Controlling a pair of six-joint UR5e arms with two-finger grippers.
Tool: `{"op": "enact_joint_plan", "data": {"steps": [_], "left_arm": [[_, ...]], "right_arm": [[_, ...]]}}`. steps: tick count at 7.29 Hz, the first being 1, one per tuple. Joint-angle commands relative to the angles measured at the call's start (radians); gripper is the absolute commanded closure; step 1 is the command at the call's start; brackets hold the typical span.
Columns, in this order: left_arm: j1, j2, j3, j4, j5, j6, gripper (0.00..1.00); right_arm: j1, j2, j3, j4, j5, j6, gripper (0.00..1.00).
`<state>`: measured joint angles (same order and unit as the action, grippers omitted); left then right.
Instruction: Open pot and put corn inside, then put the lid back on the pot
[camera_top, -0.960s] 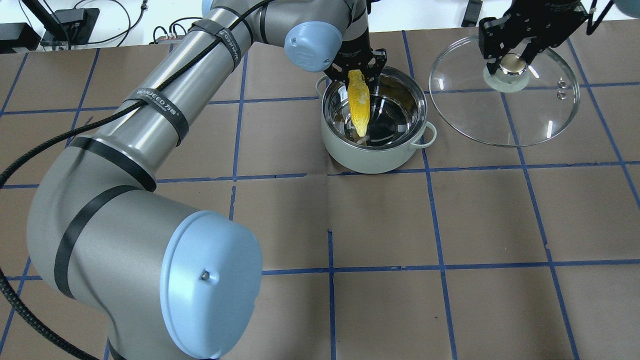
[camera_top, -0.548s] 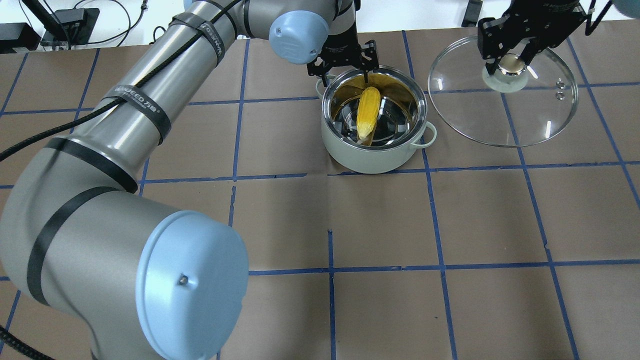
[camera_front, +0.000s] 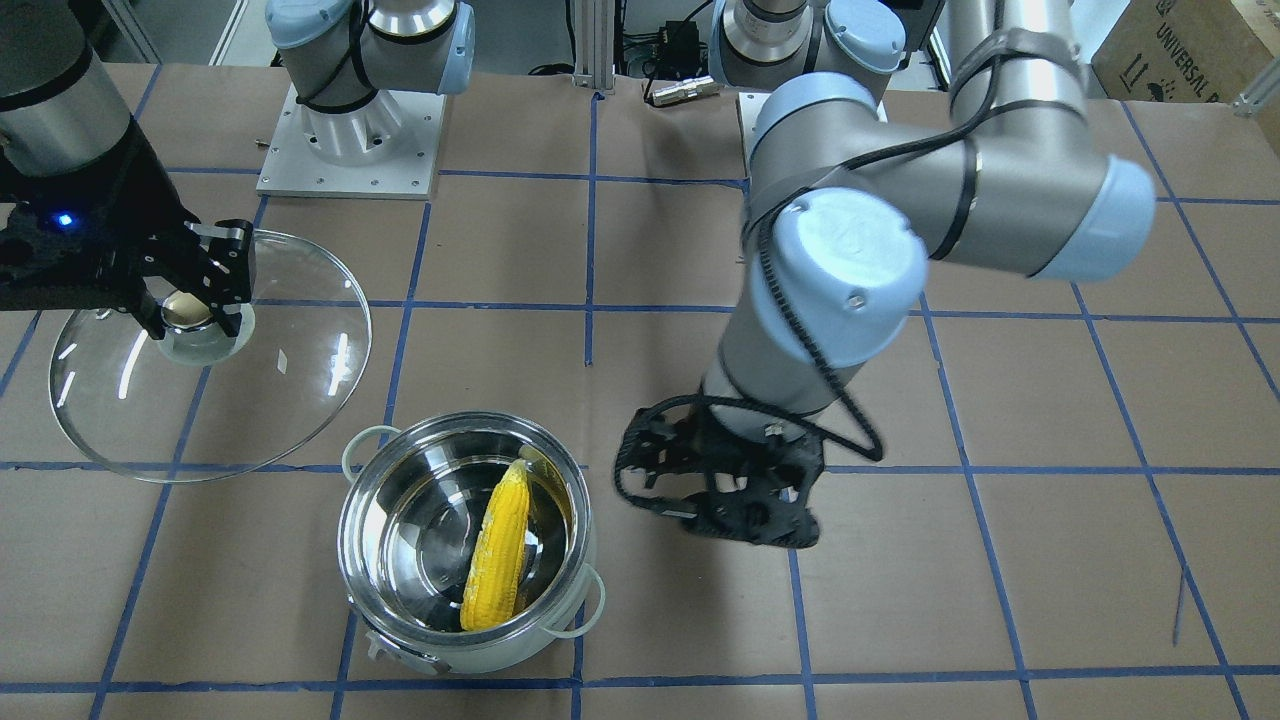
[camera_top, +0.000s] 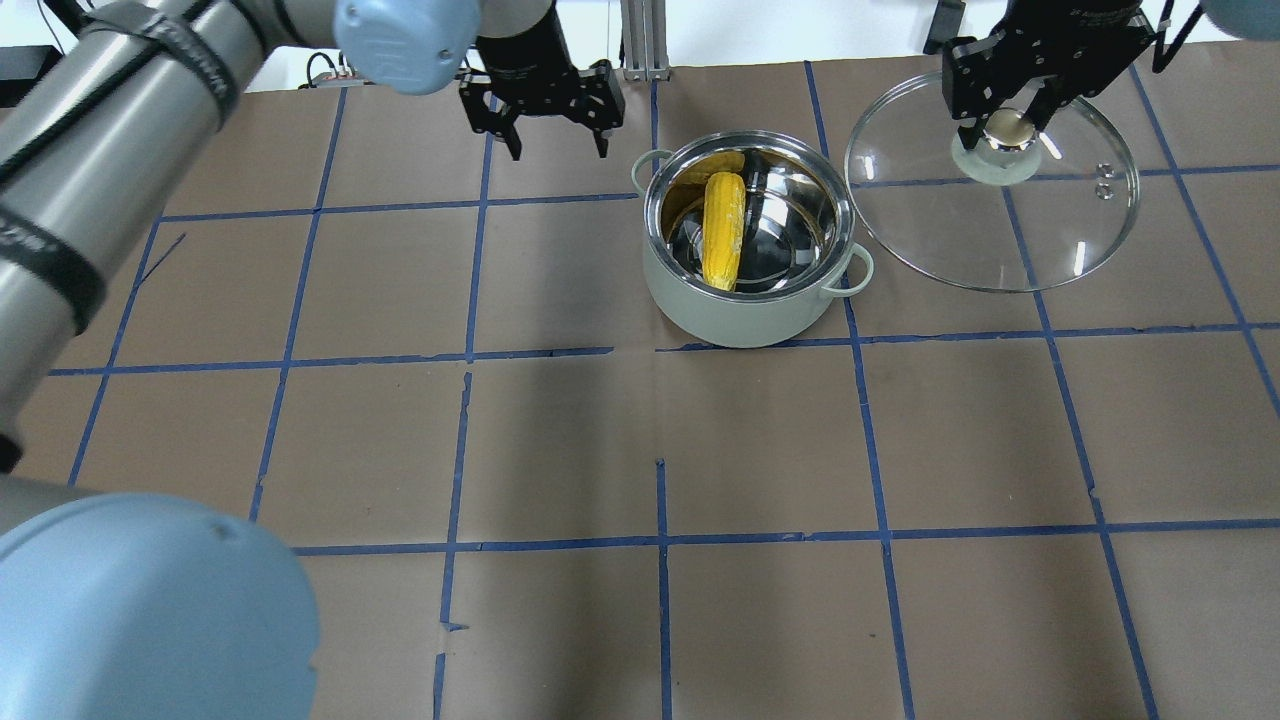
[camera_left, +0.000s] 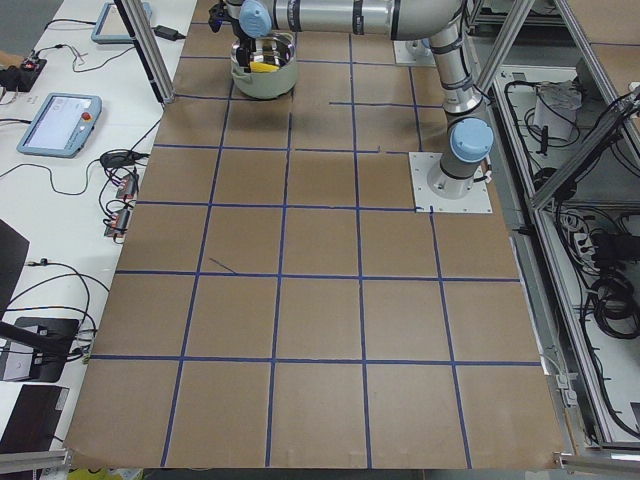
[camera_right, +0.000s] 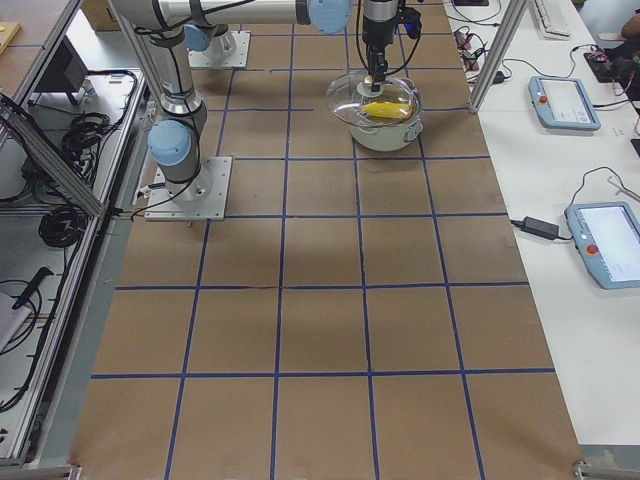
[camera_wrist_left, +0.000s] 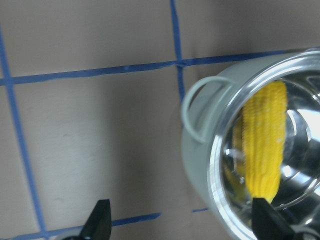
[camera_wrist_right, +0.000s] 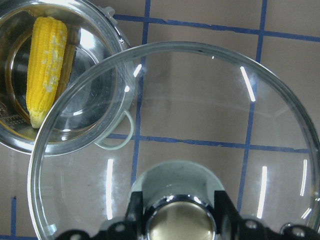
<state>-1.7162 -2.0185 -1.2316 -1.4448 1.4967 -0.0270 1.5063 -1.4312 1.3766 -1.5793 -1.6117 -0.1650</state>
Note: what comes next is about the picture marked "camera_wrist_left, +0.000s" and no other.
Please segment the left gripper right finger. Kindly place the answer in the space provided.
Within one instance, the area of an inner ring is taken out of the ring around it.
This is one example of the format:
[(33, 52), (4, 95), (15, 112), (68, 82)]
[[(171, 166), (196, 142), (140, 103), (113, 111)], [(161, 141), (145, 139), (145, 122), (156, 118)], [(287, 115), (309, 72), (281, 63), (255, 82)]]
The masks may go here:
[(298, 236), (264, 198), (258, 197), (252, 199), (251, 229), (258, 240), (294, 240)]

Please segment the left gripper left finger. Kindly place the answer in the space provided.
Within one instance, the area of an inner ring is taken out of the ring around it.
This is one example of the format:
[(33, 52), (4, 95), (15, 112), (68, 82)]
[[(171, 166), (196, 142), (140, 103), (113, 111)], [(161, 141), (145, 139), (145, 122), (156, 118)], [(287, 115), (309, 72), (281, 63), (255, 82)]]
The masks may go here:
[(98, 200), (78, 234), (63, 240), (109, 240), (112, 233), (111, 203), (109, 199)]

